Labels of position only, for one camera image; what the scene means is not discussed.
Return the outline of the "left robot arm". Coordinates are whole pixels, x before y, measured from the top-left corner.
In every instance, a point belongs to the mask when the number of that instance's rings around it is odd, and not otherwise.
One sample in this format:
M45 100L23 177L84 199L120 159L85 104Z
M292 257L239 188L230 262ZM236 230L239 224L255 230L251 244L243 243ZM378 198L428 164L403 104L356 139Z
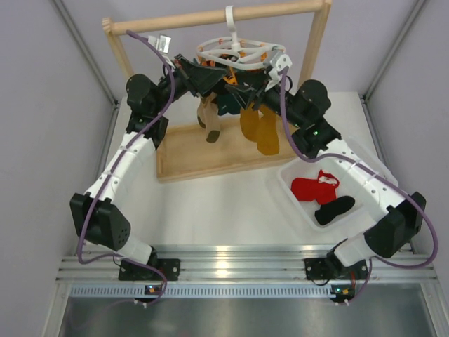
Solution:
M84 194L74 194L70 209L79 237L76 253L81 264L83 244L109 249L108 256L134 264L144 279L159 269L155 248L138 239L130 221L121 212L122 203L144 163L165 137L170 105L186 93L207 95L228 75L225 67L205 66L177 55L174 64L163 63L166 75L155 84L144 74L134 74L126 83L131 115L118 150L105 170Z

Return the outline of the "white plastic clip hanger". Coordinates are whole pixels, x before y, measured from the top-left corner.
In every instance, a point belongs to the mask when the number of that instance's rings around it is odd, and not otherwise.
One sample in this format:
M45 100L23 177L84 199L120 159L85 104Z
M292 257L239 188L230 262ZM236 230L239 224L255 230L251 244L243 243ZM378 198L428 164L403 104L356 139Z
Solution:
M229 35L200 44L196 54L201 61L212 61L237 70L260 70L269 66L277 51L286 52L285 47L279 44L239 38L233 6L225 8L225 20Z

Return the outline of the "black sock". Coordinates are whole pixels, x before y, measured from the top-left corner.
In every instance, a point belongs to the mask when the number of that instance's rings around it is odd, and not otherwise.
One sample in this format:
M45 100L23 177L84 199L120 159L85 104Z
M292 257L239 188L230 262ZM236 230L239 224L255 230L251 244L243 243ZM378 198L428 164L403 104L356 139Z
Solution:
M337 216L340 216L355 205L355 199L350 196L339 197L327 204L321 205L320 209L315 211L314 216L319 225L327 225L331 223Z

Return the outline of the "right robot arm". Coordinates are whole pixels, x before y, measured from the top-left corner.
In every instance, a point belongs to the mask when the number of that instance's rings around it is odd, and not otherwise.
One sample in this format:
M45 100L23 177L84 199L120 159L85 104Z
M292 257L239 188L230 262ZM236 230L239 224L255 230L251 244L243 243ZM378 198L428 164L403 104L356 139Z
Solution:
M356 154L352 154L341 134L325 119L331 101L327 88L315 79L306 80L296 94L280 83L269 88L261 74L242 74L237 85L226 89L242 107L266 107L277 113L284 127L294 126L287 139L296 155L309 164L318 164L351 188L359 203L373 220L334 246L324 258L329 273L344 278L353 265L369 258L388 263L427 221L426 200L419 193L408 194L395 186Z

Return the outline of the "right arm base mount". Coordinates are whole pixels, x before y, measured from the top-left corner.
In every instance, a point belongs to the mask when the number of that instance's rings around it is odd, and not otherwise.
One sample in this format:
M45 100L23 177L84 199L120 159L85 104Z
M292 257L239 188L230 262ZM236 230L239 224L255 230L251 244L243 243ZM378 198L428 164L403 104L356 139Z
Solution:
M358 281L368 276L368 265L365 260L345 267L337 260L327 258L305 258L306 279L316 284L329 281Z

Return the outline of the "dark teal sock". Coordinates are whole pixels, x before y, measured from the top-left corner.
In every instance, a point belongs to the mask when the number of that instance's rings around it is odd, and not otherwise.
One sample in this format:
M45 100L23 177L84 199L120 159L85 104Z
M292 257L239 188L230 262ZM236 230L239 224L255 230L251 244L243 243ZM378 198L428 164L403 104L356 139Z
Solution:
M217 115L239 115L241 106L231 93L219 93L212 99L212 103L217 106Z

